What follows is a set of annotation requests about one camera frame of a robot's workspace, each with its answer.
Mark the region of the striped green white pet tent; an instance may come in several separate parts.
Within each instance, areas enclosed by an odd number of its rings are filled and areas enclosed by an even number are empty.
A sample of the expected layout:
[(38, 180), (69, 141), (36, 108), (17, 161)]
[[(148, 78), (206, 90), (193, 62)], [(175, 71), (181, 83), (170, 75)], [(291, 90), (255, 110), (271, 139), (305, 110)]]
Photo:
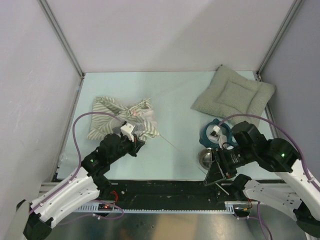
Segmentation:
[(93, 100), (92, 111), (94, 114), (87, 135), (89, 140), (102, 140), (107, 134), (119, 134), (124, 123), (134, 126), (133, 134), (139, 140), (160, 136), (149, 98), (129, 104), (108, 96), (97, 96)]

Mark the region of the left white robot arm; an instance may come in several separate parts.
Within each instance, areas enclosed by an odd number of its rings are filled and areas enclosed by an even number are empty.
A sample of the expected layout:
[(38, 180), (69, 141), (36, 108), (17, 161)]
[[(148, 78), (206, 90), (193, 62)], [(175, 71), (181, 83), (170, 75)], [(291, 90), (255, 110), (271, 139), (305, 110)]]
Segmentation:
[(136, 157), (145, 141), (111, 133), (87, 155), (66, 179), (30, 203), (30, 214), (23, 230), (28, 240), (44, 240), (66, 216), (82, 205), (107, 199), (111, 183), (105, 173), (125, 155)]

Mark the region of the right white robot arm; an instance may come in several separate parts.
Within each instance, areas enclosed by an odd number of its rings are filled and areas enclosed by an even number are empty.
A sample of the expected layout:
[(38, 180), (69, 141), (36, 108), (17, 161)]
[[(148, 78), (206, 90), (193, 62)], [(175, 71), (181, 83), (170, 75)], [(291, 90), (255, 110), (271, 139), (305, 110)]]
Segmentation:
[[(236, 124), (232, 134), (237, 145), (212, 150), (212, 162), (204, 185), (218, 184), (233, 178), (232, 197), (257, 200), (286, 214), (306, 234), (320, 237), (320, 183), (312, 176), (297, 148), (282, 138), (267, 140), (257, 127), (247, 121)], [(256, 162), (262, 169), (284, 181), (293, 194), (268, 187), (251, 177), (239, 174), (238, 168)]]

